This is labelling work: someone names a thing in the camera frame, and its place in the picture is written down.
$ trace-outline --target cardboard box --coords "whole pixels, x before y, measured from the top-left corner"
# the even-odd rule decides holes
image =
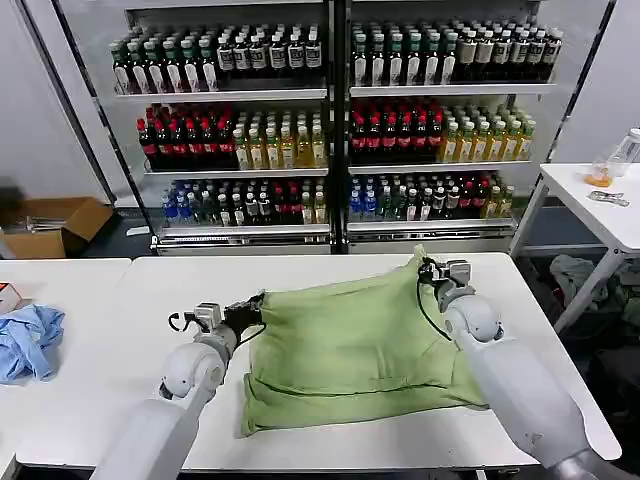
[[[113,210],[90,197],[24,200],[0,211],[0,225],[15,223],[27,215],[64,219],[65,223],[60,230],[0,235],[16,258],[66,258],[88,245]]]

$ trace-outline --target white wall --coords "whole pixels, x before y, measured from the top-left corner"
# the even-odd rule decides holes
[[[107,202],[13,2],[0,2],[0,186]]]

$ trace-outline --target blue bottle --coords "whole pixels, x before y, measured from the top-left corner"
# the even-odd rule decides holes
[[[363,222],[375,222],[377,206],[378,202],[376,201],[376,194],[373,190],[369,190],[364,199],[364,211],[362,212]]]
[[[351,192],[351,200],[349,202],[349,221],[362,221],[362,201],[357,190]]]

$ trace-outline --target table leg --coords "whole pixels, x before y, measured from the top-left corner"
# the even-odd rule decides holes
[[[560,315],[558,321],[553,326],[556,332],[560,332],[563,329],[570,327],[575,321],[582,315],[582,312],[589,306],[593,297],[594,288],[603,280],[609,279],[611,275],[618,269],[620,264],[625,259],[625,254],[617,248],[610,248],[596,268],[591,272],[587,281],[584,282],[582,288],[578,290],[578,293],[571,303],[567,306],[565,311]]]
[[[520,220],[516,234],[513,236],[511,244],[509,245],[509,255],[511,255],[511,258],[516,258],[518,255],[518,251],[522,247],[529,229],[533,226],[536,215],[540,211],[540,207],[542,207],[548,192],[549,187],[544,184],[544,177],[540,175],[533,195],[531,195],[529,199],[529,205],[527,205],[527,209],[524,211],[522,220]]]

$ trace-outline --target white table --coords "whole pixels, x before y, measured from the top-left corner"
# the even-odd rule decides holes
[[[439,257],[471,261],[473,285],[496,302],[507,328],[538,353],[571,393],[582,409],[596,451],[606,459],[619,457],[620,445],[511,259],[495,253]],[[18,461],[95,466],[127,421],[130,409],[157,387],[163,361],[172,348],[191,341],[193,332],[170,330],[167,317],[172,312],[191,310],[202,301],[228,305],[261,288],[290,290],[358,279],[386,272],[409,258],[135,260],[118,286],[111,312],[84,338],[73,358],[68,358],[65,375],[51,382],[47,391],[42,389],[42,400],[56,414],[35,414],[18,447]],[[235,353],[224,385],[205,408],[185,470],[468,468],[535,463],[513,445],[491,411],[464,407],[359,424],[266,431],[243,438],[239,427],[244,404],[242,377],[249,368],[247,347]]]
[[[115,290],[129,259],[97,260],[3,260],[0,282],[10,282],[18,293],[34,303],[56,307],[66,313],[65,329],[58,346],[61,360],[58,375],[64,376],[72,352],[85,337],[91,336],[94,312],[105,308],[104,300]],[[55,415],[55,405],[39,402],[39,392],[55,385],[28,380],[20,385],[0,385],[0,479],[11,478],[14,453],[23,428],[37,415]]]
[[[575,163],[540,165],[541,178],[509,247],[511,256],[515,258],[549,190],[607,247],[607,253],[555,323],[557,332],[580,317],[591,303],[594,288],[599,283],[606,281],[626,258],[640,255],[640,164],[632,164],[627,174],[615,178],[609,188],[587,184],[584,177],[589,168],[588,164]],[[594,190],[623,192],[624,199],[631,204],[620,207],[590,200],[587,195]]]

